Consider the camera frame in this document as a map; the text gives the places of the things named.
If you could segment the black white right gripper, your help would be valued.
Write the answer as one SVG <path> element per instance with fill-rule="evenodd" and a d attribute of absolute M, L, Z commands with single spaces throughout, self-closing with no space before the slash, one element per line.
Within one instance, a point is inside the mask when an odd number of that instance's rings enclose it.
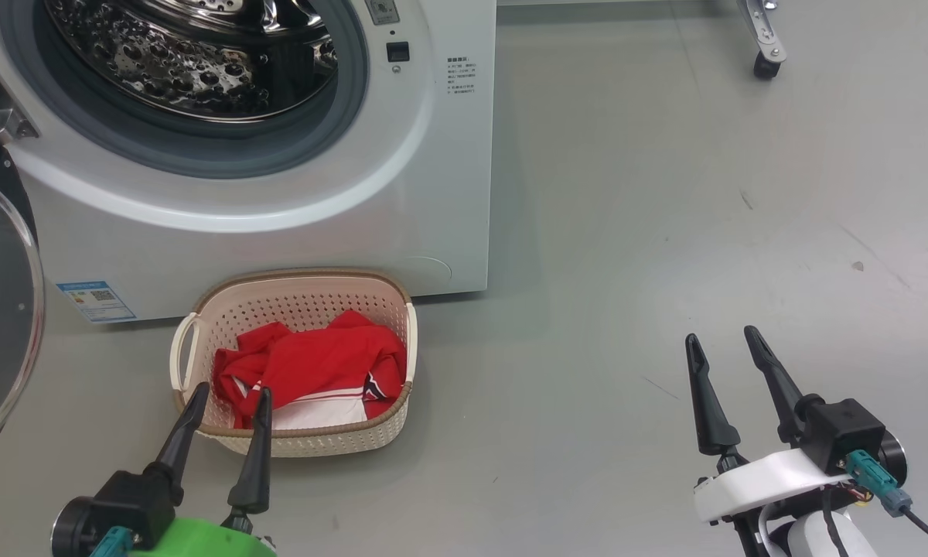
<path fill-rule="evenodd" d="M 758 328 L 743 333 L 754 366 L 763 374 L 783 443 L 799 446 L 744 464 L 737 453 L 739 431 L 732 426 L 709 378 L 709 363 L 694 333 L 684 338 L 696 424 L 698 451 L 719 458 L 718 476 L 694 487 L 694 506 L 701 521 L 720 521 L 766 504 L 781 503 L 821 487 L 854 483 L 846 472 L 846 456 L 864 450 L 897 480 L 906 482 L 906 458 L 880 420 L 854 399 L 825 403 L 805 395 L 790 377 Z M 858 490 L 863 487 L 856 484 Z"/>

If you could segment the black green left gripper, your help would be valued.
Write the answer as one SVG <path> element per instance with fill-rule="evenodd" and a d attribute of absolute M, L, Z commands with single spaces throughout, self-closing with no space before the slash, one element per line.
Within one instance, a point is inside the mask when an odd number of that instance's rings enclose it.
<path fill-rule="evenodd" d="M 278 557 L 268 539 L 244 531 L 241 516 L 270 507 L 273 395 L 262 388 L 253 416 L 251 446 L 227 503 L 234 516 L 229 528 L 210 521 L 178 518 L 180 490 L 189 448 L 202 424 L 210 385 L 199 383 L 185 403 L 154 466 L 143 473 L 115 472 L 92 497 L 65 504 L 53 523 L 53 557 L 88 557 L 114 526 L 138 536 L 129 557 Z"/>

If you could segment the red cloth garment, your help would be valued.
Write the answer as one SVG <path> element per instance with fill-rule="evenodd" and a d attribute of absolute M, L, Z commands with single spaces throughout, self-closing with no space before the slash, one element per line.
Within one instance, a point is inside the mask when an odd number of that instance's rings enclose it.
<path fill-rule="evenodd" d="M 376 419 L 407 383 L 404 342 L 353 310 L 316 330 L 294 332 L 281 322 L 257 327 L 213 360 L 213 391 L 230 406 L 234 428 L 252 427 L 265 389 L 271 426 L 290 431 Z"/>

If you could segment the cream perforated laundry basket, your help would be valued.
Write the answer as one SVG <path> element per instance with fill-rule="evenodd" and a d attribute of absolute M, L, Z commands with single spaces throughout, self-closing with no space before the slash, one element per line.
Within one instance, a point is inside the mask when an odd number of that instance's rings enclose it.
<path fill-rule="evenodd" d="M 281 322 L 291 331 L 325 328 L 353 310 L 396 333 L 408 350 L 408 383 L 379 417 L 350 425 L 281 431 L 273 429 L 276 458 L 333 457 L 377 450 L 391 443 L 408 418 L 418 356 L 417 310 L 392 279 L 349 269 L 291 269 L 241 276 L 210 290 L 178 325 L 169 373 L 178 410 L 199 383 L 210 385 L 200 433 L 231 451 L 245 453 L 251 428 L 234 428 L 231 408 L 213 391 L 214 353 L 237 349 L 238 335 Z"/>

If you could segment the white front-load washing machine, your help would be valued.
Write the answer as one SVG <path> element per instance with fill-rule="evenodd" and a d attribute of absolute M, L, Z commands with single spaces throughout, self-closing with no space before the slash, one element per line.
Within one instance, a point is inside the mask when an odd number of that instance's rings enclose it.
<path fill-rule="evenodd" d="M 104 281 L 146 321 L 271 269 L 375 269 L 412 296 L 486 288 L 498 2 L 394 0 L 401 21 L 385 26 L 364 0 L 309 3 L 334 78 L 280 115 L 210 122 L 109 84 L 43 0 L 0 0 L 0 81 L 34 130 L 9 154 L 53 292 L 77 308 L 56 284 Z M 410 61 L 387 61 L 393 41 Z M 479 64 L 474 93 L 446 93 L 451 56 Z M 411 256 L 439 258 L 451 281 L 408 289 Z"/>

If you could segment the stainless steel washing machine drum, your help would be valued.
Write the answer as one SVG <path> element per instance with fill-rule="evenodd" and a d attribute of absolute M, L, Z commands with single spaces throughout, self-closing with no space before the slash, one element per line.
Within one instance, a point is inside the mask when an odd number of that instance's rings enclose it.
<path fill-rule="evenodd" d="M 75 56 L 163 111 L 256 122 L 336 75 L 333 38 L 309 0 L 43 0 Z"/>

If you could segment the blue energy label sticker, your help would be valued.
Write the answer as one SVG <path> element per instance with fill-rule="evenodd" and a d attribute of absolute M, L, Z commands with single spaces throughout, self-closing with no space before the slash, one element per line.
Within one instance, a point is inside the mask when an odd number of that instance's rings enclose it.
<path fill-rule="evenodd" d="M 138 319 L 117 290 L 104 281 L 65 282 L 55 285 L 92 323 L 131 322 Z"/>

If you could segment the round drain filter cover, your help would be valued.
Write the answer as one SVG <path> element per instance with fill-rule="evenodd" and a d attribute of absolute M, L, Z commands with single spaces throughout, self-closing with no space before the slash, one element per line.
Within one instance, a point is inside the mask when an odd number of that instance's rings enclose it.
<path fill-rule="evenodd" d="M 452 279 L 452 269 L 439 258 L 411 256 L 399 264 L 401 282 L 408 289 L 442 289 Z"/>

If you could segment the printed text notice label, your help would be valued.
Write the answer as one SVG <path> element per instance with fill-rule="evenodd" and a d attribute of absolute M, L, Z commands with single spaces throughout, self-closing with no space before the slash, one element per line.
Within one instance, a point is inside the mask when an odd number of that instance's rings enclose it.
<path fill-rule="evenodd" d="M 474 93 L 479 64 L 468 56 L 451 56 L 445 64 L 445 90 L 448 95 Z"/>

